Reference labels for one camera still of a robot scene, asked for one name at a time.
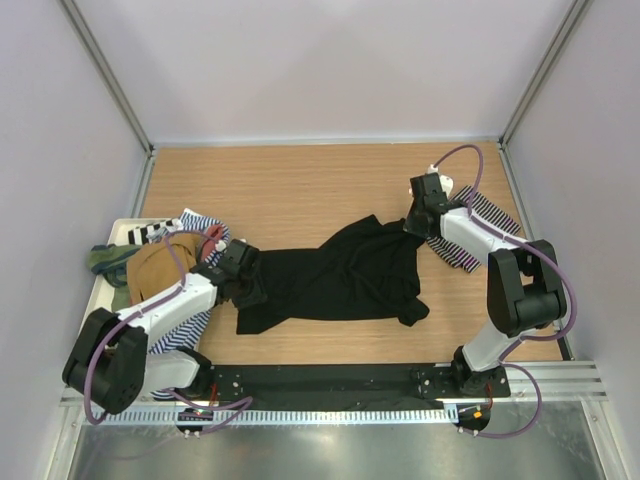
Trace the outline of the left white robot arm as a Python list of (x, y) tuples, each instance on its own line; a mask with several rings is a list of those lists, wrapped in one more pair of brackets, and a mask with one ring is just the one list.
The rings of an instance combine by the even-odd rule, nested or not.
[(154, 392), (180, 400), (204, 398), (214, 383), (210, 360), (188, 346), (154, 354), (152, 347), (194, 315), (231, 301), (237, 307), (267, 298), (259, 275), (260, 251), (233, 240), (214, 265), (181, 270), (171, 287), (132, 307), (89, 313), (62, 371), (79, 392), (92, 425), (125, 411)]

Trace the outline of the black white striped tank top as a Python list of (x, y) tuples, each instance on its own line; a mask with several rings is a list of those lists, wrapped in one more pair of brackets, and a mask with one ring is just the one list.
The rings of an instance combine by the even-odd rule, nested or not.
[[(451, 197), (452, 201), (460, 201), (462, 210), (452, 211), (453, 217), (445, 218), (445, 237), (429, 238), (427, 245), (449, 266), (462, 268), (467, 273), (473, 273), (480, 266), (487, 263), (488, 254), (492, 248), (507, 248), (510, 246), (493, 236), (486, 228), (469, 221), (467, 211), (468, 200), (472, 187), (467, 185)], [(493, 232), (518, 236), (520, 225), (500, 207), (488, 200), (482, 193), (476, 192), (472, 201), (473, 218)]]

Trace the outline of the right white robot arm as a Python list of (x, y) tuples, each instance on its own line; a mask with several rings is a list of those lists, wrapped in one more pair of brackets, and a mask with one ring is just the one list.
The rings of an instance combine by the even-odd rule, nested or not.
[(411, 178), (410, 189), (404, 230), (449, 241), (487, 267), (487, 323), (456, 350), (450, 372), (459, 394), (483, 395), (519, 344), (567, 313), (555, 250), (545, 240), (513, 237), (449, 199), (437, 173)]

